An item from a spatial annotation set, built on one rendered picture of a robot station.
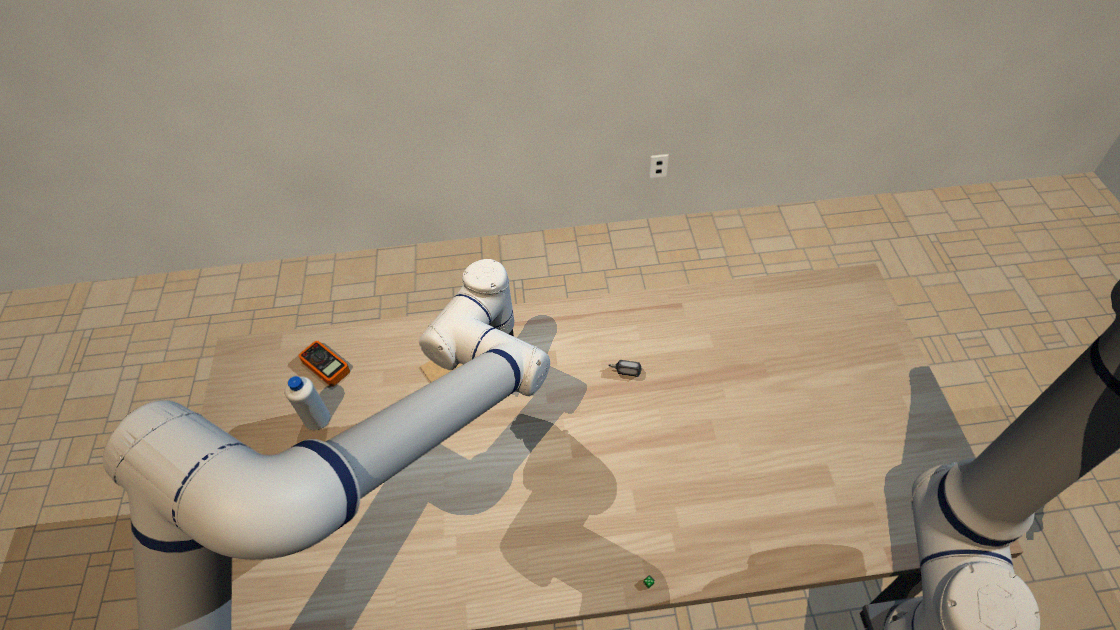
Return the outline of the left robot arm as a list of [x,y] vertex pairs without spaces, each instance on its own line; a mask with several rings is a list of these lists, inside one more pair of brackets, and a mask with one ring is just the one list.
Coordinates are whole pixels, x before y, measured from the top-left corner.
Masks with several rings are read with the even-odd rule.
[[232,558],[312,547],[357,515],[361,498],[508,395],[536,393],[550,358],[498,330],[513,315],[504,266],[482,259],[461,282],[419,345],[444,369],[463,365],[327,443],[262,455],[170,400],[119,423],[103,465],[129,499],[139,630],[231,630]]

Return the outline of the orange square mat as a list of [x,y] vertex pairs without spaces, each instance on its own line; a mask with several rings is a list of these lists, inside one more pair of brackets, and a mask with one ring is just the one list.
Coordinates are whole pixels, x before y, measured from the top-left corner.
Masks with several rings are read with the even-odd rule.
[[[456,368],[458,368],[460,365],[463,365],[463,364],[460,363]],[[440,377],[442,377],[442,376],[451,372],[454,369],[456,369],[456,368],[454,368],[452,370],[447,370],[447,369],[441,368],[440,365],[435,364],[432,361],[429,361],[429,362],[424,363],[423,365],[420,365],[420,368],[423,370],[424,376],[428,377],[428,379],[430,380],[430,382],[433,382],[436,379],[438,379],[438,378],[440,378]]]

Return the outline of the grey plastic bottle with blue cap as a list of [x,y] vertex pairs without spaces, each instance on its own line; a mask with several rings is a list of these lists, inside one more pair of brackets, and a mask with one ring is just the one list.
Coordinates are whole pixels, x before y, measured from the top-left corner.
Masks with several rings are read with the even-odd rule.
[[330,420],[330,413],[321,401],[321,397],[310,379],[298,376],[291,377],[288,385],[286,385],[284,395],[304,421],[306,428],[319,430]]

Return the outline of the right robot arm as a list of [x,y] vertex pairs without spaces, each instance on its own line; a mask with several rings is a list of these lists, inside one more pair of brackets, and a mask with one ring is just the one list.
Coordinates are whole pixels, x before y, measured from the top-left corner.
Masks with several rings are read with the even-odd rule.
[[1111,302],[1114,322],[976,460],[916,478],[923,597],[896,606],[883,630],[1040,630],[1010,544],[1120,450],[1120,280]]

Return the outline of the orange digital multimeter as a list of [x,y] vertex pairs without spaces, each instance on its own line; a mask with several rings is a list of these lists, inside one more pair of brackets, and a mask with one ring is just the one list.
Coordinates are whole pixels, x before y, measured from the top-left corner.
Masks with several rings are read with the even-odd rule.
[[304,365],[329,386],[335,386],[349,374],[349,367],[319,341],[306,348],[300,354]]

